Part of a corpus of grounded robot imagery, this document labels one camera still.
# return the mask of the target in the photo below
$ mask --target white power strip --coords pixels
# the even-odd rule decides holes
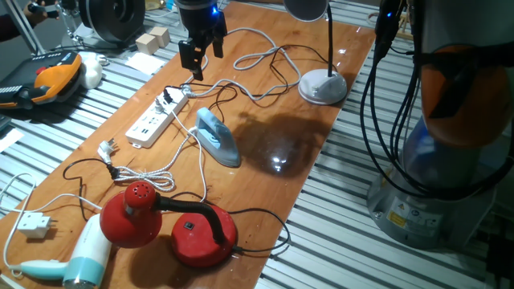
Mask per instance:
[[[164,92],[161,93],[156,101],[150,104],[136,123],[125,133],[134,148],[151,147],[173,120],[174,116],[171,111],[173,110],[175,114],[178,114],[186,105],[187,97],[180,89],[166,88],[166,90],[173,101],[168,103],[165,100]]]

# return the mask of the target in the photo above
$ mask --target metal grating floor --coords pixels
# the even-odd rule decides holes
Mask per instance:
[[[222,8],[228,3],[219,2]],[[279,5],[258,5],[284,10]],[[377,10],[344,0],[332,2],[331,6],[335,21],[356,26],[369,26],[366,16]],[[178,29],[176,12],[164,13],[148,12],[145,28],[169,27],[172,43],[155,54],[168,61],[177,53],[177,43],[186,33]],[[406,50],[411,43],[398,40],[394,47]],[[366,191],[378,172],[362,141],[358,109],[371,68],[371,53],[289,216],[292,243],[285,251],[273,252],[255,288],[488,288],[484,284],[491,279],[485,270],[486,243],[473,240],[461,253],[415,250],[389,238],[369,217]],[[97,89],[80,91],[62,104],[17,115],[11,125],[25,136],[0,154],[0,187],[21,172],[33,173],[38,182],[44,180],[149,79],[124,65],[127,56],[110,58],[111,64],[104,68],[104,78]],[[390,131],[411,70],[410,58],[391,53],[379,65],[376,101],[384,132]],[[418,101],[411,128],[421,116],[420,108]],[[369,108],[366,112],[366,125],[371,131]],[[376,136],[371,133],[369,138],[381,164],[388,165],[380,154]],[[28,184],[14,184],[3,198],[3,205],[16,206],[28,189]]]

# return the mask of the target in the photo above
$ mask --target red lamp base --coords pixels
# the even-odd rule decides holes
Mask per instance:
[[[232,217],[217,206],[212,206],[222,223],[225,242],[217,244],[212,237],[209,222],[201,214],[183,214],[171,232],[173,252],[191,267],[211,267],[223,262],[234,248],[237,238]]]

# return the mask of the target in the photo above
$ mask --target wooden table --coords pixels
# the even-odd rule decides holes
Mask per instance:
[[[229,29],[248,26],[260,29],[275,40],[277,45],[303,44],[327,55],[327,23],[299,22],[283,12],[267,10],[232,2],[225,10]],[[346,78],[349,87],[368,54],[374,39],[370,29],[334,23],[334,64]],[[278,84],[265,59],[249,71],[236,71],[232,63],[242,55],[267,51],[269,42],[249,31],[237,32],[225,39],[224,59],[216,59],[209,48],[209,66],[204,71],[203,83],[214,83],[217,79],[234,79],[253,93],[265,92]],[[288,48],[288,53],[304,74],[312,69],[324,68],[312,51],[299,47]],[[279,56],[276,66],[291,83],[296,73]],[[96,150],[102,140],[115,138],[119,150],[112,157],[114,165],[126,165],[132,169],[154,170],[166,165],[183,141],[185,132],[174,121],[151,149],[135,149],[124,134],[141,113],[162,92],[165,85],[178,85],[190,73],[182,69],[180,58],[167,63],[125,105],[100,126],[68,159],[65,160],[34,191],[27,209],[38,208],[61,193],[77,193],[78,181],[65,181],[61,176],[71,162],[97,157]],[[232,92],[224,92],[228,98]],[[185,126],[194,126],[196,111],[209,107],[214,97],[190,100],[178,115]],[[257,103],[239,93],[237,98],[221,108],[225,124],[233,132],[242,157],[238,169],[220,165],[205,154],[204,166],[209,190],[209,200],[225,210],[240,210],[248,207],[266,208],[285,219],[320,151],[325,137],[342,104],[333,106],[311,105],[301,99],[297,88],[281,96],[269,96]],[[202,193],[202,181],[198,168],[198,146],[191,142],[181,153],[171,173],[177,183],[173,193],[193,191]],[[114,194],[128,184],[113,184],[106,168],[97,162],[76,165],[68,171],[69,176],[84,177],[85,197],[102,206]],[[30,259],[58,259],[67,261],[75,242],[84,228],[78,201],[62,198],[47,212],[58,220],[45,240],[27,241],[16,233],[10,244],[8,260],[18,264]],[[161,235],[148,246],[112,254],[104,276],[103,287],[112,288],[252,288],[267,260],[266,254],[234,255],[220,267],[200,271],[181,265],[173,256],[169,245],[169,234],[179,214],[164,216]],[[3,248],[16,214],[9,214],[0,221],[0,247]],[[268,214],[248,213],[234,216],[239,230],[240,246],[265,248],[273,246],[281,225]],[[10,276],[2,264],[2,272]],[[19,281],[26,288],[54,287],[59,282],[34,282],[29,278]]]

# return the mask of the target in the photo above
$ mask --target warning label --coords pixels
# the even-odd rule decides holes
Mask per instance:
[[[415,208],[397,197],[387,214],[393,224],[422,236],[434,236],[441,222],[441,214],[432,214]]]

